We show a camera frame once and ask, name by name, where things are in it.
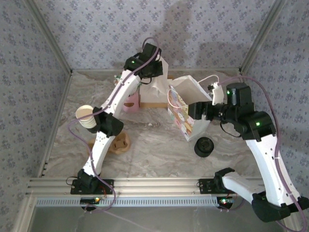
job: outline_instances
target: wooden block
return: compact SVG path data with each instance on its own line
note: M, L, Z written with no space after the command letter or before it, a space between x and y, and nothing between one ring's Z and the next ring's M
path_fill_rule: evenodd
M140 102L140 108L167 108L167 103Z

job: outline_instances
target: marble table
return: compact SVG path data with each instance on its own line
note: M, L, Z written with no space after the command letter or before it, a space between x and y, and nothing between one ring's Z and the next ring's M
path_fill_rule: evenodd
M236 73L169 72L175 77L192 75L201 80L218 74L221 81ZM100 106L114 88L113 77L119 72L74 72L73 79L58 126L52 153L45 166L46 177L76 176L87 160L87 149L68 131L67 125L75 119L75 111L84 104ZM211 80L202 83L204 89ZM214 142L214 151L207 158L194 153L196 140L187 142L168 115L167 109L140 109L121 113L124 130L132 141L128 152L107 154L101 176L108 177L207 177L222 168L231 167L244 176L260 177L250 150L241 138L224 133L218 122L212 122L203 134ZM232 125L226 131L237 134ZM79 123L72 129L86 140L94 138Z

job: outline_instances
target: floral wallpaper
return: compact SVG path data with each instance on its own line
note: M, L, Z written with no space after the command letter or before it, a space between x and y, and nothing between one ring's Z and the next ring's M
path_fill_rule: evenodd
M37 175L67 75L22 0L0 1L0 232Z
M308 64L309 2L288 1L247 75L269 92L281 127L282 158L298 191L309 198ZM270 113L260 88L251 86L256 106Z
M171 68L239 67L274 0L34 1L72 69L111 69L150 35Z

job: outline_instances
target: metal bracket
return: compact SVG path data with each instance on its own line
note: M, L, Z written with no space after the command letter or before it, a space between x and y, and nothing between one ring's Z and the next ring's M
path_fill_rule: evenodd
M114 187L114 180L104 179L106 183ZM98 187L92 192L89 188L84 186L80 179L73 180L71 191L72 195L112 195L112 190L105 184L98 182Z
M230 172L234 172L234 169L224 168L217 171L214 174L214 179L199 179L197 186L199 187L200 194L224 194L224 193L234 193L233 191L226 189L222 182L222 177Z

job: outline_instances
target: tissue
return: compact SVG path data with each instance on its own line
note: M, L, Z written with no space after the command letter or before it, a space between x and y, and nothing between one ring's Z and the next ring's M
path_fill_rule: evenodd
M168 70L169 65L161 57L163 67L163 75L152 78L149 85L141 85L140 101L153 103L167 103L167 95L169 91ZM149 83L150 78L143 79L144 83Z

